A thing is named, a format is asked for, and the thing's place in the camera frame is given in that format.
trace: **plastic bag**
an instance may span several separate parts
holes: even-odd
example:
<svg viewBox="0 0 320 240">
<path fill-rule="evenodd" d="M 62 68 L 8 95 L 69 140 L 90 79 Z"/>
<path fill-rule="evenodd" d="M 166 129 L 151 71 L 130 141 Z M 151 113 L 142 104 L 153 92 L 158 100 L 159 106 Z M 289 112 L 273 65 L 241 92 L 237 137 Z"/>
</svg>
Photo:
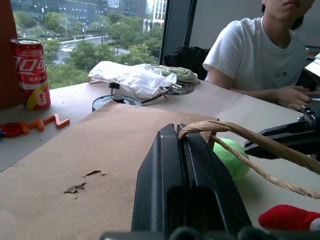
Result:
<svg viewBox="0 0 320 240">
<path fill-rule="evenodd" d="M 162 76 L 159 70 L 153 72 L 150 64 L 126 66 L 111 61 L 99 62 L 89 73 L 91 81 L 117 83 L 126 92 L 140 98 L 150 99 L 157 95 L 160 87 L 168 87 L 177 82 L 177 75 Z"/>
</svg>

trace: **twisted rope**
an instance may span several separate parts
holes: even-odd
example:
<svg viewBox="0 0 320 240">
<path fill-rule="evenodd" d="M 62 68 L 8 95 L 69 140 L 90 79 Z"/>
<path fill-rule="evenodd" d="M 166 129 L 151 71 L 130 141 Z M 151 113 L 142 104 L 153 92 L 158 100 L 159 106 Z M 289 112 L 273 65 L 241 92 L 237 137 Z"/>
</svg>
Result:
<svg viewBox="0 0 320 240">
<path fill-rule="evenodd" d="M 281 143 L 273 141 L 266 136 L 257 134 L 255 132 L 252 132 L 248 129 L 245 129 L 244 127 L 241 127 L 231 122 L 221 122 L 221 121 L 194 122 L 187 125 L 182 131 L 180 131 L 179 139 L 183 139 L 189 133 L 200 133 L 200 132 L 211 132 L 211 136 L 210 136 L 211 141 L 214 140 L 216 143 L 220 144 L 223 148 L 225 148 L 227 151 L 232 153 L 234 156 L 240 159 L 244 164 L 248 165 L 250 168 L 252 168 L 254 171 L 256 171 L 259 175 L 261 175 L 270 183 L 303 196 L 307 196 L 314 199 L 320 199 L 319 192 L 313 192 L 310 189 L 307 189 L 298 185 L 290 184 L 264 171 L 262 168 L 255 165 L 251 160 L 247 159 L 246 157 L 241 155 L 239 152 L 231 148 L 229 145 L 224 143 L 222 140 L 217 138 L 215 136 L 215 133 L 232 132 L 259 145 L 263 149 L 274 153 L 279 158 L 286 159 L 294 164 L 307 168 L 308 170 L 320 175 L 320 162 L 316 161 L 315 159 L 301 152 L 295 151 Z"/>
</svg>

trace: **street lamp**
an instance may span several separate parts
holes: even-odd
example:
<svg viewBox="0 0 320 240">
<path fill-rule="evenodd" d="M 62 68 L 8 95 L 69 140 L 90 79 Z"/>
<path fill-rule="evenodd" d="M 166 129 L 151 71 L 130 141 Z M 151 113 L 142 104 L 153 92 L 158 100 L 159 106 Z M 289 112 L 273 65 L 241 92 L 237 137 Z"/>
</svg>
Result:
<svg viewBox="0 0 320 240">
<path fill-rule="evenodd" d="M 65 37 L 66 37 L 66 38 L 67 38 L 67 36 L 68 36 L 68 35 L 67 35 L 67 34 L 68 34 L 68 33 L 67 33 L 67 23 L 69 23 L 69 22 L 70 22 L 70 21 L 66 21 L 66 22 L 65 22 Z"/>
<path fill-rule="evenodd" d="M 101 18 L 101 25 L 103 25 L 104 20 L 103 20 L 102 16 L 100 18 Z M 102 43 L 104 42 L 104 32 L 103 31 L 101 31 L 101 42 Z"/>
<path fill-rule="evenodd" d="M 107 35 L 107 27 L 101 24 L 101 27 L 105 28 L 105 35 Z"/>
<path fill-rule="evenodd" d="M 41 8 L 42 12 L 42 18 L 43 18 L 43 26 L 44 26 L 44 32 L 45 32 L 45 39 L 47 40 L 47 30 L 46 30 L 46 20 L 45 20 L 45 9 Z"/>
<path fill-rule="evenodd" d="M 119 56 L 119 41 L 120 41 L 120 36 L 118 35 L 117 38 L 116 38 L 116 55 L 117 56 Z"/>
</svg>

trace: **can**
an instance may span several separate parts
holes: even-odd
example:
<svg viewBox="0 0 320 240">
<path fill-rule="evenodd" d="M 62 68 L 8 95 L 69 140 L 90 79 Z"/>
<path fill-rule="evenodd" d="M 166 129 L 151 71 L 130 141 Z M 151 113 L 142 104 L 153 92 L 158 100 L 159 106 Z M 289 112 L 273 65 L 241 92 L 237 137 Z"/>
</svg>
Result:
<svg viewBox="0 0 320 240">
<path fill-rule="evenodd" d="M 12 39 L 11 53 L 23 106 L 29 110 L 51 105 L 44 49 L 39 40 Z"/>
</svg>

